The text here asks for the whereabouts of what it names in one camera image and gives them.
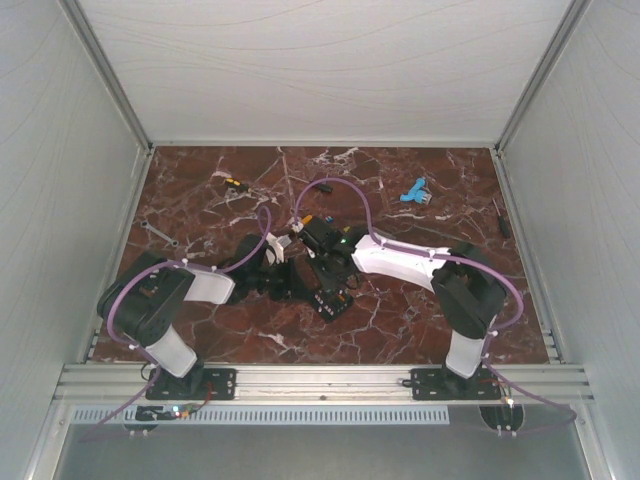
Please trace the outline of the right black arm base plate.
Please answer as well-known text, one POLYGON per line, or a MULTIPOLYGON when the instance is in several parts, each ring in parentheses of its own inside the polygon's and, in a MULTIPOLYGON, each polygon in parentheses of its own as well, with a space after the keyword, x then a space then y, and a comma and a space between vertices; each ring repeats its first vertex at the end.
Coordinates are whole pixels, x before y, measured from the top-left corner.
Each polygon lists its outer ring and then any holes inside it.
POLYGON ((502 398, 500 381, 486 368, 464 379, 443 368, 415 368, 401 381, 418 401, 497 401, 502 398))

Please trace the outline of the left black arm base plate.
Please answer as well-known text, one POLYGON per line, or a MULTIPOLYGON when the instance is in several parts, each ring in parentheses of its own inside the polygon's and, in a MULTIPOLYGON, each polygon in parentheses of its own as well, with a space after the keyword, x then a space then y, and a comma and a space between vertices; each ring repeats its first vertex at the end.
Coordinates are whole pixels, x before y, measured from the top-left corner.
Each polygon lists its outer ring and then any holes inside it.
POLYGON ((235 398, 237 371, 232 368, 196 366, 178 378, 163 371, 146 393, 147 400, 220 400, 235 398))

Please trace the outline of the yellow black screwdriver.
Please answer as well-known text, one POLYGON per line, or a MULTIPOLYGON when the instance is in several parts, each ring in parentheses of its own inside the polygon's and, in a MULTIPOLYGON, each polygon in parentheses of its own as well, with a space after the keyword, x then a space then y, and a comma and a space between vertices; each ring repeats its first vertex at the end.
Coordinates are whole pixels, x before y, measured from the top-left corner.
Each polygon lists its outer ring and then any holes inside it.
POLYGON ((261 193, 256 189, 252 188, 249 184, 236 180, 234 178, 226 178, 224 180, 224 185, 228 191, 228 197, 241 197, 241 196, 249 196, 249 197, 260 197, 261 193))

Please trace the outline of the aluminium rail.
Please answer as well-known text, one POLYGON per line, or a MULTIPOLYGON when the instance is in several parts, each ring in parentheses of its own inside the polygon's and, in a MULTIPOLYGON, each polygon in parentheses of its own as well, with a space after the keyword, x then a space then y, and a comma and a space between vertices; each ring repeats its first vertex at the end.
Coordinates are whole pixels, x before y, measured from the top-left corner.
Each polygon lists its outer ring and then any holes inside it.
MULTIPOLYGON (((391 404, 412 402, 401 381, 411 365, 252 365, 238 364, 235 401, 239 404, 391 404)), ((507 380, 559 403, 594 399, 583 367, 567 364, 497 365, 507 380)), ((137 363, 69 364, 54 391, 56 400, 121 404, 145 383, 137 363)))

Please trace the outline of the thin black screwdriver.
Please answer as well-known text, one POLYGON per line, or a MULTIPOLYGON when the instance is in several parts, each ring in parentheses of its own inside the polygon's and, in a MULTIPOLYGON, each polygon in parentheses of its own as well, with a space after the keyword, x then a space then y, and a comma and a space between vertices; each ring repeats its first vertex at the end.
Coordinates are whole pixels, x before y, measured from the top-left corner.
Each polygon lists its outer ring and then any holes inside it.
POLYGON ((497 218, 497 222, 498 222, 498 228, 499 231, 501 232, 501 235, 505 238, 505 239, 509 239, 512 237, 512 232, 509 226, 509 223, 506 219, 506 217, 503 215, 502 210, 500 209, 497 201, 495 198, 492 199, 492 203, 494 205, 494 208, 496 210, 496 218, 497 218))

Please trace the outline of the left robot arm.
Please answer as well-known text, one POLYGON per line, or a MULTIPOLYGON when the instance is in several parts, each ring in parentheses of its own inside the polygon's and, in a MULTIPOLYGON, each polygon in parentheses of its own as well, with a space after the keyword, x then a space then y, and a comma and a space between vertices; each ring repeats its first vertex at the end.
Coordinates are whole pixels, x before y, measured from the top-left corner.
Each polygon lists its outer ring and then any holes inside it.
POLYGON ((214 267, 170 265, 141 254, 100 297, 97 314, 120 340, 140 347, 159 376, 148 399, 200 399, 214 382, 204 362, 173 326, 186 302, 235 305, 256 292, 274 302, 305 301, 313 293, 286 260, 258 235, 246 235, 233 257, 214 267))

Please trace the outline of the black fuse box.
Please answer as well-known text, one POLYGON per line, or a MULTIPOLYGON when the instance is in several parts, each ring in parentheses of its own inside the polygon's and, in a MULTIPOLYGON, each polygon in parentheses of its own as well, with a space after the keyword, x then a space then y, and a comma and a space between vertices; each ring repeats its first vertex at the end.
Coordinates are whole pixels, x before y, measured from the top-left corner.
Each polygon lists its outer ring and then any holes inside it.
POLYGON ((353 297, 345 290, 316 289, 310 304, 325 323, 332 323, 353 305, 353 297))

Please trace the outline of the blue plastic connector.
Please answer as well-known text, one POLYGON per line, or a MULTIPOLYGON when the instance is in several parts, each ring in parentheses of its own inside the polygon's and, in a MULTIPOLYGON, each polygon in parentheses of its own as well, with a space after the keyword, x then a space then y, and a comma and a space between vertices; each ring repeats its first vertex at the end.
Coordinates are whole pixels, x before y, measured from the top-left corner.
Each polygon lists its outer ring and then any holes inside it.
POLYGON ((426 205, 431 201, 432 195, 427 190, 427 182, 424 178, 418 178, 414 185, 408 190, 407 193, 401 194, 399 200, 401 202, 414 202, 421 205, 426 205))

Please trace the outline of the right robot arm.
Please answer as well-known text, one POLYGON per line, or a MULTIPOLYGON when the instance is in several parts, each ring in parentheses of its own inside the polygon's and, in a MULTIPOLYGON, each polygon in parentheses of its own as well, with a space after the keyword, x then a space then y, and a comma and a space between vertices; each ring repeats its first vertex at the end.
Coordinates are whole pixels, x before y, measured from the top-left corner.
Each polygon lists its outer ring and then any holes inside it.
POLYGON ((294 232, 322 289, 334 297, 360 274, 395 278, 434 294, 452 330, 449 350, 440 373, 414 376, 404 385, 447 400, 472 397, 484 341, 506 298, 499 280, 475 267, 476 247, 421 247, 361 227, 337 229, 315 216, 298 222, 294 232))

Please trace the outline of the black handled screwdriver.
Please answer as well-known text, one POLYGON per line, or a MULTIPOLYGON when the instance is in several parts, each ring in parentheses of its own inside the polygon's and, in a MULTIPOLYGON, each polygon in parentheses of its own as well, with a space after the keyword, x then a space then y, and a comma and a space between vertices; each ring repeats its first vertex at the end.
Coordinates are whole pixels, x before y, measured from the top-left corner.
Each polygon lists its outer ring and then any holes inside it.
POLYGON ((327 183, 324 183, 324 182, 321 182, 321 183, 315 183, 315 184, 313 184, 313 185, 312 185, 312 188, 313 188, 313 189, 315 189, 315 190, 318 190, 318 191, 320 191, 320 192, 322 192, 322 193, 328 193, 328 194, 330 194, 330 193, 332 193, 332 192, 333 192, 333 187, 332 187, 332 186, 330 186, 330 185, 329 185, 329 184, 327 184, 327 183))

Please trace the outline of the silver wrench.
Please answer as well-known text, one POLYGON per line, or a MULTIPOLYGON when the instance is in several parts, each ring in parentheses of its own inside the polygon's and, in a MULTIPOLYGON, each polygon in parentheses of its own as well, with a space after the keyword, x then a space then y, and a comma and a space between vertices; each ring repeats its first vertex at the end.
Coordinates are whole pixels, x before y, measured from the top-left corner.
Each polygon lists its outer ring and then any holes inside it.
POLYGON ((140 226, 142 228, 146 229, 147 231, 149 231, 151 234, 163 239, 165 242, 167 242, 168 244, 170 244, 173 247, 176 247, 176 246, 180 245, 178 240, 174 239, 173 237, 167 235, 166 233, 162 232, 158 228, 154 227, 148 221, 142 221, 140 226))

